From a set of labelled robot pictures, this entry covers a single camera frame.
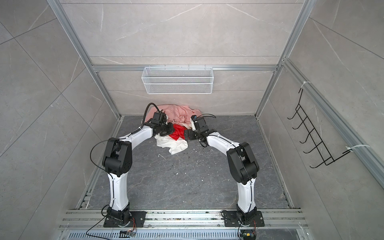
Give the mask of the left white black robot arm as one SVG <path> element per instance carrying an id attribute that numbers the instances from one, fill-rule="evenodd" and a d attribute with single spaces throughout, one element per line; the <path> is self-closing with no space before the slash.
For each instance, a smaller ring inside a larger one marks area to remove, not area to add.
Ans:
<path id="1" fill-rule="evenodd" d="M 133 149 L 155 135 L 168 136 L 174 131 L 172 123 L 150 119 L 130 134 L 107 140 L 102 164 L 108 174 L 111 199 L 105 227 L 126 227 L 133 223 L 127 194 L 127 177 L 133 165 Z"/>

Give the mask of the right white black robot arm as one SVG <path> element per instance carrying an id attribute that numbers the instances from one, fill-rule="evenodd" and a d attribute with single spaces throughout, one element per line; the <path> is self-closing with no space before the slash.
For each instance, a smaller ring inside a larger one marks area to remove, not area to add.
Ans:
<path id="1" fill-rule="evenodd" d="M 249 225 L 257 216 L 255 179 L 260 170 L 251 146 L 234 142 L 216 130 L 210 130 L 203 116 L 191 117 L 192 128 L 185 130 L 186 140 L 198 140 L 203 147 L 212 147 L 227 156 L 231 176 L 238 184 L 237 218 Z"/>

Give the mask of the red cloth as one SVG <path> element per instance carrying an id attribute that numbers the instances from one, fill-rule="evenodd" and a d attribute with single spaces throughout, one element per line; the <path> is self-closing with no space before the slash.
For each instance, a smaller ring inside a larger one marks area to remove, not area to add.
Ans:
<path id="1" fill-rule="evenodd" d="M 170 134 L 169 137 L 171 137 L 175 141 L 177 141 L 178 139 L 185 140 L 184 132 L 185 130 L 187 130 L 187 128 L 185 126 L 178 125 L 178 124 L 173 124 L 173 127 L 174 127 L 174 132 Z"/>

